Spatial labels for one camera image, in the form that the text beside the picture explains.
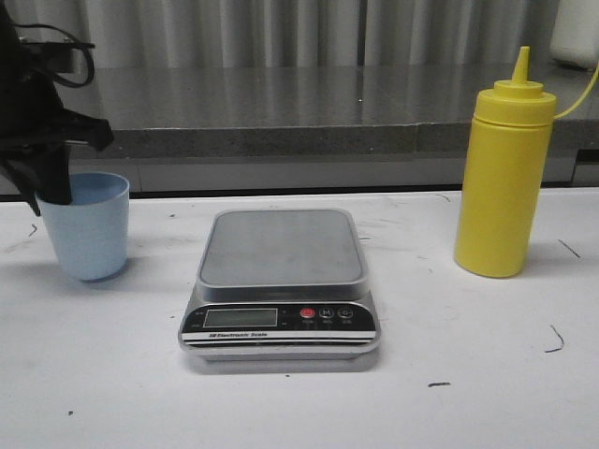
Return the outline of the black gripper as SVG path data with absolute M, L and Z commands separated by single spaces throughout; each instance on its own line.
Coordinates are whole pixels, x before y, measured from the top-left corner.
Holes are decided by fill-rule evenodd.
M 69 205 L 69 149 L 59 142 L 34 145 L 31 137 L 63 111 L 54 87 L 51 60 L 61 60 L 64 43 L 21 41 L 7 9 L 1 7 L 1 175 L 10 181 L 35 216 L 37 201 Z M 110 123 L 65 110 L 64 142 L 105 150 L 114 140 Z

